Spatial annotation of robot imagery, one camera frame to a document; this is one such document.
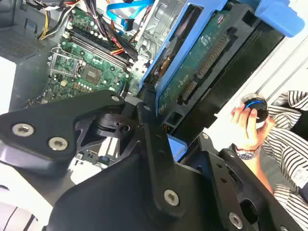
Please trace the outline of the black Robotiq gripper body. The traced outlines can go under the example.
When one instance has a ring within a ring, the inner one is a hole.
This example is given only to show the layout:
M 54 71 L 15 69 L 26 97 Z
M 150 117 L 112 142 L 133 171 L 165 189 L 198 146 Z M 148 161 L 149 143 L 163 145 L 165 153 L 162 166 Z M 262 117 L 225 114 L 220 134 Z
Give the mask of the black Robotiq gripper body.
M 177 166 L 179 217 L 155 214 L 141 181 L 141 161 L 130 157 L 74 186 L 56 202 L 49 231 L 227 231 L 208 176 Z

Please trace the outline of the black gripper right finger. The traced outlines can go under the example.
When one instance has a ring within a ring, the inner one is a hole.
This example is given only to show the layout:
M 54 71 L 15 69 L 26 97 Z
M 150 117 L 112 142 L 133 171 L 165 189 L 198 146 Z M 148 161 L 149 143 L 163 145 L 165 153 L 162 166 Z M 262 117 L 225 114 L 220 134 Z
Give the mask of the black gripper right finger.
M 255 229 L 244 215 L 247 208 L 257 217 L 260 231 L 299 231 L 300 226 L 280 203 L 230 149 L 217 152 L 210 137 L 198 136 L 200 163 L 207 164 L 203 173 L 211 180 L 218 204 L 219 217 L 228 231 L 253 231 Z

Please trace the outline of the person's hand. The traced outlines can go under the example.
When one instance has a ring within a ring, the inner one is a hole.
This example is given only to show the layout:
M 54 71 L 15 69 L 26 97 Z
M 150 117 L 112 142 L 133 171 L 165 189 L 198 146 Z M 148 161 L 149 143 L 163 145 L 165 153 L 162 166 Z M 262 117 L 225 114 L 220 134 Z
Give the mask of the person's hand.
M 275 121 L 267 117 L 257 128 L 257 110 L 240 103 L 231 112 L 231 138 L 238 150 L 255 151 L 274 127 Z

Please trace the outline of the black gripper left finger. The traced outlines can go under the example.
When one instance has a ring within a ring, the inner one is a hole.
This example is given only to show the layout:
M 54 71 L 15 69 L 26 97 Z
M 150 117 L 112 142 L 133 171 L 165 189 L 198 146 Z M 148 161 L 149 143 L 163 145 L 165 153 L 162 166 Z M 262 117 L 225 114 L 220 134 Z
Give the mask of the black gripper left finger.
M 167 135 L 156 123 L 153 101 L 153 95 L 146 94 L 133 105 L 102 90 L 3 114 L 0 160 L 41 176 L 61 177 L 78 151 L 115 136 L 122 149 L 113 165 L 130 157 L 140 159 L 149 209 L 180 216 L 184 206 L 179 202 L 176 167 Z

